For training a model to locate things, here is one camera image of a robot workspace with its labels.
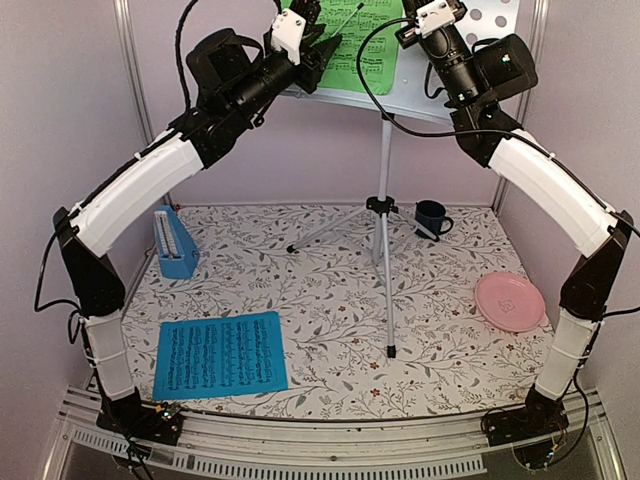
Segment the leaf pattern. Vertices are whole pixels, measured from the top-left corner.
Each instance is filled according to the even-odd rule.
[[[183,402],[185,408],[325,420],[431,416],[520,403],[552,339],[548,322],[501,332],[473,291],[494,271],[525,275],[493,213],[454,208],[442,242],[392,217],[398,358],[386,357],[381,272],[362,215],[295,254],[286,247],[350,210],[344,206],[188,207],[179,212],[201,251],[189,281],[162,278],[154,259],[126,312],[129,362],[151,399],[163,322],[280,314],[289,390]]]

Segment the white wall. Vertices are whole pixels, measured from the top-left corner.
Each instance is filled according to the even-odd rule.
[[[141,146],[111,2],[5,0],[0,15],[0,478],[36,478],[68,384],[86,361],[66,339],[68,309],[36,315],[34,287],[51,216]],[[125,234],[114,263],[128,281],[151,241]],[[72,296],[57,247],[44,298]]]
[[[184,110],[173,45],[185,3],[131,2],[145,93],[157,131]],[[242,0],[234,7],[225,8],[220,0],[198,3],[184,30],[184,53],[224,27],[261,39],[275,15],[273,2]],[[442,128],[407,123],[423,131]],[[200,204],[363,201],[377,193],[380,129],[380,115],[373,111],[280,98],[262,128],[247,132],[227,157],[175,189],[174,199]],[[396,199],[491,203],[495,176],[469,160],[454,140],[394,135],[390,192]]]
[[[606,11],[579,0],[551,2],[527,128],[595,192],[640,221],[640,81],[637,3],[608,2]],[[550,315],[577,253],[563,232],[519,191],[510,191],[503,223]],[[640,242],[634,238],[611,308],[640,304]],[[619,442],[629,478],[640,478],[640,315],[607,322],[584,382],[595,383]]]

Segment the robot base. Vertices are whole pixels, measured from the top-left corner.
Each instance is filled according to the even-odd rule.
[[[136,391],[128,397],[109,401],[102,397],[96,425],[103,430],[138,440],[176,446],[182,432],[182,415],[170,411],[167,404],[145,406]]]
[[[562,404],[557,413],[541,420],[535,421],[531,416],[531,410],[523,407],[516,410],[501,410],[490,413],[482,419],[482,430],[487,435],[489,445],[505,445],[521,442],[536,437],[542,437],[554,432],[564,430],[569,426],[567,414]]]
[[[131,437],[138,440],[147,440],[149,442],[161,443],[163,445],[176,446],[180,433],[182,432],[182,415],[174,415],[169,420],[162,418],[162,413],[156,413],[151,408],[145,408],[140,415],[148,417],[147,420],[141,422],[139,426],[131,432]],[[96,425],[103,430],[122,434],[121,429],[115,424],[113,419],[106,413],[98,416]]]

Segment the green sheet music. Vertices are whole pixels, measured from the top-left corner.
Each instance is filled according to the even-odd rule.
[[[320,86],[364,92],[356,72],[356,55],[365,37],[384,22],[402,17],[402,0],[363,0],[365,6],[340,31],[340,48],[333,55]],[[360,4],[360,0],[321,0],[322,13],[318,23],[326,23],[326,38],[342,25]],[[386,95],[393,87],[398,60],[398,42],[394,32],[401,26],[389,27],[371,42],[362,66],[367,84],[376,95]]]

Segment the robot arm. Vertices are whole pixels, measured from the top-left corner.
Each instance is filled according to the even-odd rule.
[[[195,108],[169,124],[155,142],[121,167],[54,226],[81,307],[86,356],[103,399],[102,428],[175,444],[181,418],[142,405],[121,332],[125,287],[107,252],[120,234],[164,194],[224,157],[245,131],[264,123],[275,98],[296,83],[313,93],[342,37],[316,43],[317,0],[294,0],[265,34],[263,50],[232,29],[213,33],[187,55],[198,84]],[[245,47],[258,50],[251,61]]]
[[[501,100],[538,83],[534,60],[519,37],[482,42],[486,46],[472,53],[455,26],[467,12],[464,3],[403,3],[415,22],[396,37],[403,48],[419,43],[438,73],[449,96],[446,106],[452,109],[456,132],[470,132],[456,137],[462,150],[519,187],[562,227],[581,254],[562,287],[554,342],[525,406],[490,414],[484,423],[491,445],[565,428],[562,398],[591,353],[633,219],[626,212],[617,214],[555,162],[553,155],[544,155],[535,139],[501,110]]]

